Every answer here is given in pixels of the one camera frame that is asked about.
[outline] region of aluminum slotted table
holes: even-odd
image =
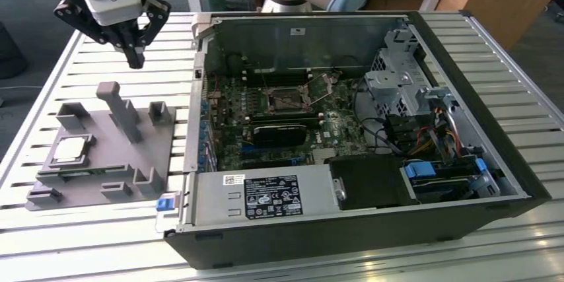
[[[508,281],[564,274],[562,114],[477,21],[458,13],[422,16],[552,194],[553,200],[526,214],[450,242],[196,271],[161,241],[153,201],[29,212],[25,195],[58,127],[53,114],[62,102],[102,109],[94,97],[100,81],[120,82],[121,96],[137,107],[164,100],[177,108],[168,190],[180,190],[190,16],[170,16],[146,48],[142,70],[129,69],[121,53],[74,32],[0,165],[2,281]]]

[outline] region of warning label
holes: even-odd
[[[245,215],[248,219],[301,214],[300,186],[296,175],[245,180]]]

